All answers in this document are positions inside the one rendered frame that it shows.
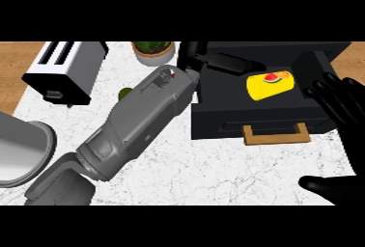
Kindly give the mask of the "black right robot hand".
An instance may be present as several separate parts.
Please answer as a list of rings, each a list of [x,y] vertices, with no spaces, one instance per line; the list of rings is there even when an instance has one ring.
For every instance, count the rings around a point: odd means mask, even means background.
[[[322,74],[304,89],[337,124],[353,176],[303,176],[298,185],[335,206],[365,206],[365,85],[355,79]]]

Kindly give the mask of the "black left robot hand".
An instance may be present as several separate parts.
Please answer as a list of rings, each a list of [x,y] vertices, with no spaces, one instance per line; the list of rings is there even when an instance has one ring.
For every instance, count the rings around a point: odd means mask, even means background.
[[[241,76],[245,73],[266,71],[263,63],[250,61],[225,53],[208,54],[205,41],[183,41],[179,48],[177,68],[196,72],[202,67]]]

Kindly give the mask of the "black open drawer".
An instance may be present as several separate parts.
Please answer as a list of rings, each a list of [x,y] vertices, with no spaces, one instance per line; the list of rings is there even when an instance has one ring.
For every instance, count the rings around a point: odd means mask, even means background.
[[[232,75],[204,66],[201,69],[196,111],[236,111],[233,121],[242,115],[242,121],[257,122],[263,118],[267,122],[284,121],[321,121],[328,119],[316,101],[304,95],[306,89],[324,72],[332,72],[328,58],[322,51],[300,52],[290,57],[273,56],[273,62],[266,62],[259,57],[256,62],[266,66],[266,72],[288,70],[294,75],[294,89],[285,93],[260,100],[253,100],[247,90],[247,79],[260,71],[242,75]]]

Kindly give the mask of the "black cabinet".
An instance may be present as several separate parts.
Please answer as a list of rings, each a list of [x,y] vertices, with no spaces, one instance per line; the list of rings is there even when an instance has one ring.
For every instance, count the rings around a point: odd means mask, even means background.
[[[304,87],[334,73],[331,62],[349,47],[349,41],[210,41],[207,53],[225,53],[257,61],[267,69],[288,68]]]

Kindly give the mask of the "green plant in pale pot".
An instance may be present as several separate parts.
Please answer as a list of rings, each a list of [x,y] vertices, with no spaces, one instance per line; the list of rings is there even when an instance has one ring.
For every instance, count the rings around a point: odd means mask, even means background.
[[[133,41],[131,46],[139,62],[148,67],[160,67],[174,57],[176,45],[171,41]]]

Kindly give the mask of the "white and black toaster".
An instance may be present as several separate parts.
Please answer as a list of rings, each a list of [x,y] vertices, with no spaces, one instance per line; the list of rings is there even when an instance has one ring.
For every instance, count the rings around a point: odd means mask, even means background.
[[[47,41],[21,79],[53,104],[89,105],[106,54],[103,41]]]

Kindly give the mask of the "grey metal pot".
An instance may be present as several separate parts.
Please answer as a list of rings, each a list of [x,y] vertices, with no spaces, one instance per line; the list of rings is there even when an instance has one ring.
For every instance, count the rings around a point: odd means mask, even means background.
[[[0,188],[28,183],[44,170],[58,145],[53,128],[0,112]]]

